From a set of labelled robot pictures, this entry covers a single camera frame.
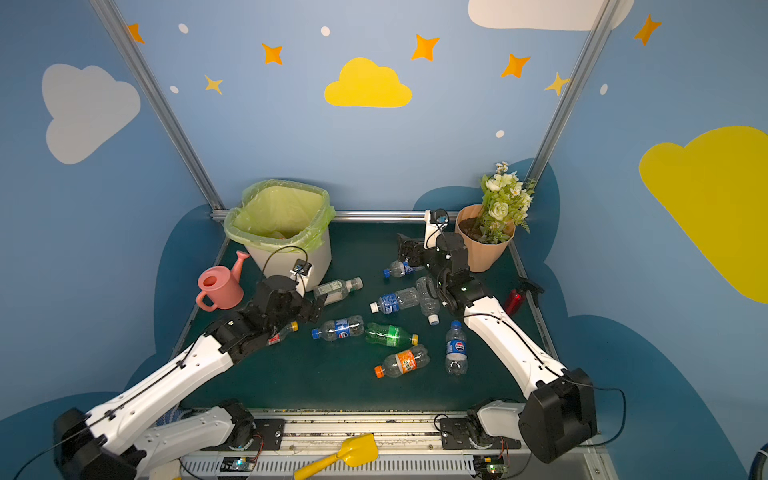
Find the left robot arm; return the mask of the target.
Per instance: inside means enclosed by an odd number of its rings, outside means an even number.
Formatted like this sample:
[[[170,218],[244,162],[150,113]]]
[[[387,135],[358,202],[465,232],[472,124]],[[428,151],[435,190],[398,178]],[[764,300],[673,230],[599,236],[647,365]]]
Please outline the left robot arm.
[[[228,310],[185,350],[131,389],[53,424],[54,464],[66,479],[139,479],[194,451],[254,438],[253,418],[236,401],[158,426],[157,420],[212,378],[270,346],[294,322],[316,322],[324,297],[305,296],[299,278],[274,275],[244,307]]]

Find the left circuit board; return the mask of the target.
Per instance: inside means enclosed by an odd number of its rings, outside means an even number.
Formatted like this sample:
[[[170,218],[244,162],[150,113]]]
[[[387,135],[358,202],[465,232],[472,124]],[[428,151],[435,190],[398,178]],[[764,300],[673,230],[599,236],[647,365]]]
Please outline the left circuit board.
[[[219,472],[250,474],[255,469],[256,464],[255,457],[224,457]]]

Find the red label yellow cap bottle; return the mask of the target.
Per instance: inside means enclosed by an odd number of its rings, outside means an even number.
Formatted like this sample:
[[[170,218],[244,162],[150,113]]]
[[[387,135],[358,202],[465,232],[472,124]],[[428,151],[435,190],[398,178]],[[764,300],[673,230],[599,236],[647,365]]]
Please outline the red label yellow cap bottle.
[[[287,323],[283,328],[280,329],[278,333],[268,339],[267,345],[272,346],[284,341],[288,336],[296,332],[298,329],[299,325],[297,321]]]

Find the aluminium frame post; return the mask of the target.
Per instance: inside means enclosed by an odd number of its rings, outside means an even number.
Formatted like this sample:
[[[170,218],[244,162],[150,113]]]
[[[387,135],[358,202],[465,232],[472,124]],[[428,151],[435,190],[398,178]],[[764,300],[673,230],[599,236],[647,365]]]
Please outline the aluminium frame post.
[[[138,43],[133,39],[116,2],[90,0],[89,3],[128,69],[137,80],[148,103],[209,207],[213,212],[225,211],[226,207],[221,196],[173,112],[160,84],[141,53]]]
[[[598,10],[596,20],[571,72],[571,80],[565,85],[565,92],[560,96],[550,124],[527,172],[527,183],[539,183],[613,30],[612,24],[618,17],[621,4],[619,0],[604,1]]]

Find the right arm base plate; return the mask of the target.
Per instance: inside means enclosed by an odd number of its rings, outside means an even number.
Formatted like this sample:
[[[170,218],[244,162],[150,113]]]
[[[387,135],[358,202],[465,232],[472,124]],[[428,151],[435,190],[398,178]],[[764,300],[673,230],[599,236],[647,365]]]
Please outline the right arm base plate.
[[[444,450],[502,450],[503,448],[518,450],[522,448],[520,440],[488,435],[475,419],[437,415],[433,424]]]

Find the right circuit board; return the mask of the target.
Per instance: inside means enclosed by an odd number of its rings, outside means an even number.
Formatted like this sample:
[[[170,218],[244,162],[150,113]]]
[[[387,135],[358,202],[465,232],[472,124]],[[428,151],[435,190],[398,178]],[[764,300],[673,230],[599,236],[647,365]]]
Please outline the right circuit board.
[[[474,456],[472,467],[473,479],[499,480],[508,473],[505,461],[498,456]]]

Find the pepsi bottle right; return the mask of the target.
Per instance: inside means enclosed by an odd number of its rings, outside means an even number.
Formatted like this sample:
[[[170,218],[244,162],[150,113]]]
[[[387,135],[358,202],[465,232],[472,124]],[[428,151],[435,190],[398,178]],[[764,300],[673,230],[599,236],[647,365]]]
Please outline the pepsi bottle right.
[[[465,375],[469,367],[467,353],[467,337],[462,323],[452,321],[446,334],[446,372],[455,376]]]

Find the white label clear bottle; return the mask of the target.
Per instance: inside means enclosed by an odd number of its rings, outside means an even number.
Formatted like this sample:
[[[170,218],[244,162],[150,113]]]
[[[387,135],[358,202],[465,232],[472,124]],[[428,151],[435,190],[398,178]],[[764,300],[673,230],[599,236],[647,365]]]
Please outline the white label clear bottle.
[[[325,304],[330,305],[346,299],[350,293],[359,291],[363,287],[364,283],[360,277],[350,280],[333,280],[315,287],[313,294],[316,299],[323,297]]]

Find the blue label white cap bottle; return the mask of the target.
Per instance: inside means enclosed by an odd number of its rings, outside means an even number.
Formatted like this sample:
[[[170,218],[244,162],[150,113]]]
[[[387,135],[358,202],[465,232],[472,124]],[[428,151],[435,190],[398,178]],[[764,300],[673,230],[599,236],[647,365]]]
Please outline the blue label white cap bottle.
[[[395,293],[381,296],[369,305],[372,313],[393,314],[419,304],[419,294],[415,287],[399,290]]]

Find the white plastic waste bin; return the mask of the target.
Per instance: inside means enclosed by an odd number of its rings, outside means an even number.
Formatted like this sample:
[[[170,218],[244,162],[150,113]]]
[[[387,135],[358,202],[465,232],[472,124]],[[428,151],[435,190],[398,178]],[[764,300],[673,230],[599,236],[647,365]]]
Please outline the white plastic waste bin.
[[[247,246],[246,250],[260,269],[266,267],[265,276],[288,275],[297,260],[303,260],[304,254],[297,249],[285,249],[269,259],[271,253],[256,247]],[[308,252],[308,262],[311,264],[309,276],[305,281],[305,289],[310,291],[321,284],[331,263],[331,244],[329,231],[320,236],[320,246]]]

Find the artificial white flower plant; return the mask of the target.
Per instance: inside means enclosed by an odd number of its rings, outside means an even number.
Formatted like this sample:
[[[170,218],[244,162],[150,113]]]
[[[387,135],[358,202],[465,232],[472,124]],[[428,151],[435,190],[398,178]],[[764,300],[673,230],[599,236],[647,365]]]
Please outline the artificial white flower plant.
[[[498,162],[493,174],[482,177],[480,186],[483,192],[481,211],[473,227],[480,243],[506,242],[514,236],[517,227],[530,232],[527,219],[536,180],[521,181],[508,163]]]

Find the red spray bottle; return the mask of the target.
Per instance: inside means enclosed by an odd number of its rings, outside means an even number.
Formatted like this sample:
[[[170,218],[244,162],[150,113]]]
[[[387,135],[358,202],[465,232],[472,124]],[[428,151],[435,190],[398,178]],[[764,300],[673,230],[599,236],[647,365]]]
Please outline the red spray bottle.
[[[513,317],[521,309],[528,294],[531,294],[533,305],[539,308],[539,296],[545,292],[542,286],[527,277],[519,277],[518,280],[518,285],[510,292],[503,303],[503,309],[509,317]]]

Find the aluminium frame rail back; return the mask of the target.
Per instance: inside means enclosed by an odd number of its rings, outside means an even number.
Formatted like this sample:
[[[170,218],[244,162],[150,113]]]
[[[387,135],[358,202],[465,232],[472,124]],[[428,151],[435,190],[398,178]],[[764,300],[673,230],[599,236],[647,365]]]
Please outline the aluminium frame rail back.
[[[423,211],[349,211],[337,210],[334,222],[343,223],[423,223]]]

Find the pink watering can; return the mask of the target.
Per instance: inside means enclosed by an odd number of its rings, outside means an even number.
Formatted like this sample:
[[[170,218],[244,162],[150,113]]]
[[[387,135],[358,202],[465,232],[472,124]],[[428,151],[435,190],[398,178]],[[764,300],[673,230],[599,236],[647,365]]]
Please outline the pink watering can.
[[[240,279],[245,260],[250,255],[244,251],[237,251],[236,254],[237,260],[232,268],[211,267],[198,278],[200,293],[196,297],[196,304],[203,311],[229,310],[243,300],[244,290]]]

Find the green bin liner bag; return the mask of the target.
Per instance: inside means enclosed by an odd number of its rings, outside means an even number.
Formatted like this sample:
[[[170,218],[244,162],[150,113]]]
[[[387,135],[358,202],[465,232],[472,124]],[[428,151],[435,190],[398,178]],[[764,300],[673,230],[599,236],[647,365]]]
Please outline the green bin liner bag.
[[[227,237],[246,247],[273,252],[295,246],[312,252],[336,217],[329,193],[289,180],[257,182],[242,192],[241,204],[227,213]]]

